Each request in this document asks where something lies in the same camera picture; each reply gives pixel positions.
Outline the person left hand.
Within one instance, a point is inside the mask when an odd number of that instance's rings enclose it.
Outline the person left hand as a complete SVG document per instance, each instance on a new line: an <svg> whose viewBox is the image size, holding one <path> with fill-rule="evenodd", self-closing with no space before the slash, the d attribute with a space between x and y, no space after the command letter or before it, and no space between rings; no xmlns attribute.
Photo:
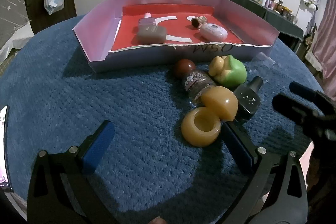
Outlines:
<svg viewBox="0 0 336 224"><path fill-rule="evenodd" d="M156 217L152 219L148 224L167 224L167 222L161 217Z"/></svg>

